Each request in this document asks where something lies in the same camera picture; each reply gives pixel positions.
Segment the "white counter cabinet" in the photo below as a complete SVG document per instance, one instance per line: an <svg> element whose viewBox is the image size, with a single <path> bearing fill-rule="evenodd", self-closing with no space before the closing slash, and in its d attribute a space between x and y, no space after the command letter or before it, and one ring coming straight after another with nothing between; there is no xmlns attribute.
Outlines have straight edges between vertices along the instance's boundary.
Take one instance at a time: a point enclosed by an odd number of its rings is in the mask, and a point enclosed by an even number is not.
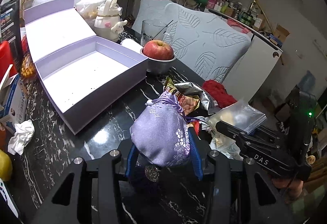
<svg viewBox="0 0 327 224"><path fill-rule="evenodd" d="M236 99L250 101L276 65L282 51L253 31L244 33L239 23L212 13L203 17L203 69L205 80L217 80Z"/></svg>

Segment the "yellow lemon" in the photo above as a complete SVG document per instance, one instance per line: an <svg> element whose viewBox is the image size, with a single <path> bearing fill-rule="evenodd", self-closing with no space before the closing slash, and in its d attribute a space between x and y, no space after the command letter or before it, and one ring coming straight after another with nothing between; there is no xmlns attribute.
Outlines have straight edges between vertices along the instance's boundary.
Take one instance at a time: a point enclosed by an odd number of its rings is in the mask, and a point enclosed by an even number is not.
<svg viewBox="0 0 327 224"><path fill-rule="evenodd" d="M2 150L0 150L0 178L3 181L9 181L12 175L12 161L10 157Z"/></svg>

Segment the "colourful snack wrapper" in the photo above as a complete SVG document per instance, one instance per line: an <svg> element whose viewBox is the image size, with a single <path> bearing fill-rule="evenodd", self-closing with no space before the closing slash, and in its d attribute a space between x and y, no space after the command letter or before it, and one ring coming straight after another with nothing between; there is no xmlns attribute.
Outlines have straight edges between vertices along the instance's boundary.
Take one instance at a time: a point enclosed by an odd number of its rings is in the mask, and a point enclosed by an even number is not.
<svg viewBox="0 0 327 224"><path fill-rule="evenodd" d="M178 103L182 107L184 114L187 116L191 112L195 111L199 108L200 99L197 95L195 96L186 96L182 92L180 92L175 86L172 79L167 76L164 84L164 90L172 93L178 100Z"/></svg>

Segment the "crumpled white tissue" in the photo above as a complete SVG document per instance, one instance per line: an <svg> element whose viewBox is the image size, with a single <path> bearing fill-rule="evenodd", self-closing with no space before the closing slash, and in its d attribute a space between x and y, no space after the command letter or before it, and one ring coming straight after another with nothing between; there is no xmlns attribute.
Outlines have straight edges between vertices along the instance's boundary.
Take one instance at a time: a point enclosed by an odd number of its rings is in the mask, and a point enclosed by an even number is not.
<svg viewBox="0 0 327 224"><path fill-rule="evenodd" d="M15 134L8 142L8 152L12 155L22 155L34 132L35 128L31 119L22 123L15 123Z"/></svg>

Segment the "red apple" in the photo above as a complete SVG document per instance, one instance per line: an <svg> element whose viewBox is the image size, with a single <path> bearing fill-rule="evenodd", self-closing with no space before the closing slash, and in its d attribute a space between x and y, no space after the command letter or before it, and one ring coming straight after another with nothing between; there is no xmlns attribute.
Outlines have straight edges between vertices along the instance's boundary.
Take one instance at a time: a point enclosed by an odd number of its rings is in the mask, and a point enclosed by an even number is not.
<svg viewBox="0 0 327 224"><path fill-rule="evenodd" d="M161 40L151 40L143 47L143 54L156 60L171 60L174 51L170 45Z"/></svg>

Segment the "glass cup with straw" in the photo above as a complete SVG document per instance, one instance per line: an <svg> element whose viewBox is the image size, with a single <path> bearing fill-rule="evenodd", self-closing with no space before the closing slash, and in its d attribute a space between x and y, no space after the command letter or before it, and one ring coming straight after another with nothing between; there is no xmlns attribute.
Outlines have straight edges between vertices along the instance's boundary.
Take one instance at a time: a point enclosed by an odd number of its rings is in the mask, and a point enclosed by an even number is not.
<svg viewBox="0 0 327 224"><path fill-rule="evenodd" d="M144 47L151 40L161 40L170 45L172 43L172 36L168 32L168 25L158 19L143 20L140 44Z"/></svg>

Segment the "black printed pouch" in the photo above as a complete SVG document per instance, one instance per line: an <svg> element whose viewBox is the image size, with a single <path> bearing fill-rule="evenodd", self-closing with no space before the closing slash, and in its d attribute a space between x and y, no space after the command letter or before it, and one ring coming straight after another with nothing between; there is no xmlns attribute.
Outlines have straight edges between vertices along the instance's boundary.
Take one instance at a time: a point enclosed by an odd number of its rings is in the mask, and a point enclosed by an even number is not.
<svg viewBox="0 0 327 224"><path fill-rule="evenodd" d="M1 36L9 43L15 68L20 72L23 49L20 36L19 0L10 0L1 5Z"/></svg>

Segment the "red knitted yarn item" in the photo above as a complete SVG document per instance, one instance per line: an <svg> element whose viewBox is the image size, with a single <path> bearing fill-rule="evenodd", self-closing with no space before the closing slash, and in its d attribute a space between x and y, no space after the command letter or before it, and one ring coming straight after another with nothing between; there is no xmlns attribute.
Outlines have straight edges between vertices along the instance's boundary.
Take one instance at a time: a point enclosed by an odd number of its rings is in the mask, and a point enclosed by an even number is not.
<svg viewBox="0 0 327 224"><path fill-rule="evenodd" d="M202 88L217 101L220 108L228 107L237 102L233 96L227 93L224 86L216 80L205 81L202 85Z"/></svg>

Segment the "white cartoon water bottle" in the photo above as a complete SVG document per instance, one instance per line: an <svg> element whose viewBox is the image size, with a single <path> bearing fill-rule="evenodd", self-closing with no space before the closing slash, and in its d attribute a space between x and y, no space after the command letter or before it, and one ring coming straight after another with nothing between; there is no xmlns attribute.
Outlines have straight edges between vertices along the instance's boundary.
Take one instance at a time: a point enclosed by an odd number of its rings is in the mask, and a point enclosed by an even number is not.
<svg viewBox="0 0 327 224"><path fill-rule="evenodd" d="M122 7L118 0L106 0L97 7L97 17L94 22L94 30L97 36L117 42L119 34L124 31L127 20L121 19Z"/></svg>

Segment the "metal bowl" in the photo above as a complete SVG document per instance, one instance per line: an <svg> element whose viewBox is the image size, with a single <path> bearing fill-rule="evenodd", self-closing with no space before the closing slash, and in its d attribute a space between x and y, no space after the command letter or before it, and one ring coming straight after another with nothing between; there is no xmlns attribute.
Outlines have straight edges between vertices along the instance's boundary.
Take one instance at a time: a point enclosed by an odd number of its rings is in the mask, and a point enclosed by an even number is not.
<svg viewBox="0 0 327 224"><path fill-rule="evenodd" d="M140 50L141 54L147 58L147 72L155 75L163 75L172 67L172 62L176 60L174 55L171 60L157 60L146 56L143 53L143 48Z"/></svg>

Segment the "clear zip bag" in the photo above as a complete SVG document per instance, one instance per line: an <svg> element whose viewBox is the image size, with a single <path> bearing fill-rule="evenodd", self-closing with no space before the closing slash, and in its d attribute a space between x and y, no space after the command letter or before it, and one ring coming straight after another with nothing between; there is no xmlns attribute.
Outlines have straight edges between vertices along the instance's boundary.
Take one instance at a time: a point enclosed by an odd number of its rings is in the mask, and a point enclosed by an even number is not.
<svg viewBox="0 0 327 224"><path fill-rule="evenodd" d="M218 132L216 130L217 122L224 121L246 133L251 133L266 119L265 113L253 108L244 100L239 100L206 118L206 129L212 136L210 147L229 159L242 161L243 158L240 156L240 148L236 145L236 140Z"/></svg>

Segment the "lavender gift box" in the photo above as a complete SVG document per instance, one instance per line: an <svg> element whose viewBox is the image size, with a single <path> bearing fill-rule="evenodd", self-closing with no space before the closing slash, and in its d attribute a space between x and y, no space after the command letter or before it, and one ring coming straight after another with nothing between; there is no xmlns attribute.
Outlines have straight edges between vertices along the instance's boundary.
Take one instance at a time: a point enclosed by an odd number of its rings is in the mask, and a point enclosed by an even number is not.
<svg viewBox="0 0 327 224"><path fill-rule="evenodd" d="M24 21L41 84L74 134L146 76L146 57L98 37L74 0L30 7Z"/></svg>

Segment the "plastic bag with food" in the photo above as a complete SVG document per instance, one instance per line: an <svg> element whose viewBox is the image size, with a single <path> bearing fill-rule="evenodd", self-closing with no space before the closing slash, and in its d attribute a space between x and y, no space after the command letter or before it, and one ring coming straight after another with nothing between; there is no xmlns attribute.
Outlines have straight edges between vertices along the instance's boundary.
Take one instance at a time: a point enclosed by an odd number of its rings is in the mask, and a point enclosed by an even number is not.
<svg viewBox="0 0 327 224"><path fill-rule="evenodd" d="M94 22L97 17L97 8L105 3L106 0L80 0L75 4L75 9L87 22L87 24L94 28Z"/></svg>

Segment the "silver foil bag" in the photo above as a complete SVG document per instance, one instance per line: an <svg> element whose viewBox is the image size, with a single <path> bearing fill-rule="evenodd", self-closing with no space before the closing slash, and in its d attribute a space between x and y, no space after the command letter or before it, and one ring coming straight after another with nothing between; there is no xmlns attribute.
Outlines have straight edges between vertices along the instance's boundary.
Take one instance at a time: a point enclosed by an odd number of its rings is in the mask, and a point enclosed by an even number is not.
<svg viewBox="0 0 327 224"><path fill-rule="evenodd" d="M218 102L201 86L193 82L182 82L175 85L177 89L186 96L198 96L199 107L207 111L208 115L213 115L221 110Z"/></svg>

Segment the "purple silk drawstring pouch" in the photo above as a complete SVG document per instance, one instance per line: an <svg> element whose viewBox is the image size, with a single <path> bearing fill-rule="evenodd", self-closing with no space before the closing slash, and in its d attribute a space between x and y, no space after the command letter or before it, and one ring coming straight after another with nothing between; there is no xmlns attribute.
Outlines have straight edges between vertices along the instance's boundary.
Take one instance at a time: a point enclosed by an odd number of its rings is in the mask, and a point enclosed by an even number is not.
<svg viewBox="0 0 327 224"><path fill-rule="evenodd" d="M191 147L184 110L170 92L147 101L130 134L135 147L151 164L169 167L188 161Z"/></svg>

